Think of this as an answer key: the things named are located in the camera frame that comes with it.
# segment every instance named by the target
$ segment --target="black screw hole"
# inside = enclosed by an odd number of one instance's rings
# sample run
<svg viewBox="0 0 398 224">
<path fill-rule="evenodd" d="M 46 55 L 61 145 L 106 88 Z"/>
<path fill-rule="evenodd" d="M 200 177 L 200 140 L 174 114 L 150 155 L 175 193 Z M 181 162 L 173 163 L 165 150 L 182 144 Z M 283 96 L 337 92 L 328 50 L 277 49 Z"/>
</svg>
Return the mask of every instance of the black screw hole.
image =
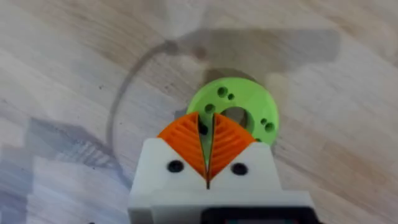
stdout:
<svg viewBox="0 0 398 224">
<path fill-rule="evenodd" d="M 225 97 L 227 93 L 228 93 L 228 89 L 225 87 L 219 87 L 217 90 L 217 94 L 219 97 Z"/>
<path fill-rule="evenodd" d="M 216 107 L 214 105 L 212 105 L 211 103 L 209 103 L 205 106 L 206 113 L 214 113 L 215 109 L 216 109 Z"/>
<path fill-rule="evenodd" d="M 274 124 L 268 123 L 268 124 L 266 125 L 266 132 L 271 132 L 271 131 L 273 131 L 274 129 L 275 129 Z"/>
<path fill-rule="evenodd" d="M 245 164 L 238 162 L 231 166 L 231 171 L 235 175 L 246 175 L 248 172 L 248 167 Z"/>
<path fill-rule="evenodd" d="M 181 172 L 184 169 L 184 164 L 181 161 L 173 160 L 167 164 L 167 169 L 173 173 Z"/>
<path fill-rule="evenodd" d="M 267 124 L 267 120 L 266 120 L 265 118 L 262 118 L 262 119 L 261 119 L 261 124 L 262 124 L 262 125 L 266 125 L 266 124 Z"/>
<path fill-rule="evenodd" d="M 229 100 L 233 100 L 234 98 L 235 98 L 235 96 L 232 93 L 228 95 Z"/>
</svg>

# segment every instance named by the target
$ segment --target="wooden table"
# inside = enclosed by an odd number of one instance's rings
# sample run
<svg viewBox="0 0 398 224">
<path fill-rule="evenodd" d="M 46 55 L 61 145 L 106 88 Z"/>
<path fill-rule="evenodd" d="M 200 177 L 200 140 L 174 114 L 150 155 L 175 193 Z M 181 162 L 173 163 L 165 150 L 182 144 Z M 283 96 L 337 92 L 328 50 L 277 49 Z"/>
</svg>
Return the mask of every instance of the wooden table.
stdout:
<svg viewBox="0 0 398 224">
<path fill-rule="evenodd" d="M 142 142 L 205 83 L 275 98 L 284 189 L 398 223 L 398 2 L 0 1 L 1 223 L 127 223 Z"/>
</svg>

